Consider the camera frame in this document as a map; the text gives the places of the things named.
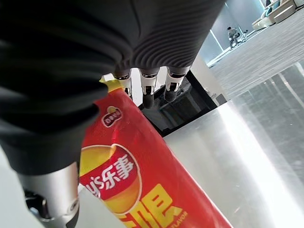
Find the metal table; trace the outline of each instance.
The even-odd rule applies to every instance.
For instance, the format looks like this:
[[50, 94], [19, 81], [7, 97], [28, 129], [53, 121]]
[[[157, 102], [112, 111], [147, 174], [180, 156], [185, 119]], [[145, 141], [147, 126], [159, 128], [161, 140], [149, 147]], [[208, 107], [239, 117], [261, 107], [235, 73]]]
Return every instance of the metal table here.
[[164, 138], [234, 228], [304, 227], [303, 63]]

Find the gray carpet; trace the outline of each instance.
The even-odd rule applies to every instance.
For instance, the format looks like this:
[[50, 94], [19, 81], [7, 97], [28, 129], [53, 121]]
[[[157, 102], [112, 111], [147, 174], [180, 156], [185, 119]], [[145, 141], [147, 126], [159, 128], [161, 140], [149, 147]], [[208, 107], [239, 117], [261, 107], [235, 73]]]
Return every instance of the gray carpet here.
[[304, 9], [248, 40], [211, 68], [231, 99], [304, 59]]

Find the red snack bag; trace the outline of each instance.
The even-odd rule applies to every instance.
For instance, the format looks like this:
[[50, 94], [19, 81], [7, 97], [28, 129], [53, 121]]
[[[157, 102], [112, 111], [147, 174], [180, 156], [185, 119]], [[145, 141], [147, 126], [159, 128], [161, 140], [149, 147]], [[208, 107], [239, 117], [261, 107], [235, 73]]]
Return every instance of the red snack bag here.
[[116, 81], [87, 129], [80, 183], [128, 228], [230, 228]]

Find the floor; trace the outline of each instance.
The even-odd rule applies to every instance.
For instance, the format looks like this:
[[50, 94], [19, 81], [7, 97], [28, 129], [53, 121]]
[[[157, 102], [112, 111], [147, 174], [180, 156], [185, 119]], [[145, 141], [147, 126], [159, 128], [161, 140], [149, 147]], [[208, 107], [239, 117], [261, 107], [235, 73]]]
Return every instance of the floor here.
[[270, 26], [211, 68], [231, 99], [304, 59], [304, 9]]
[[164, 138], [234, 228], [304, 227], [303, 88], [299, 61]]
[[[266, 29], [268, 29], [268, 28], [269, 27], [267, 27], [265, 29], [261, 29], [259, 31], [252, 31], [251, 33], [249, 33], [249, 35], [247, 37], [247, 41], [249, 41], [250, 39], [253, 39], [259, 33], [266, 31]], [[244, 44], [245, 43], [241, 43], [241, 42], [239, 42], [238, 46], [236, 46], [235, 44], [233, 44], [234, 46], [233, 46], [232, 51], [235, 51], [236, 49], [240, 48]], [[230, 47], [226, 48], [220, 55], [218, 55], [213, 60], [211, 60], [210, 62], [208, 62], [207, 66], [209, 68], [213, 67], [214, 65], [216, 65], [219, 61], [221, 61], [224, 57], [226, 57], [229, 54], [231, 54]]]

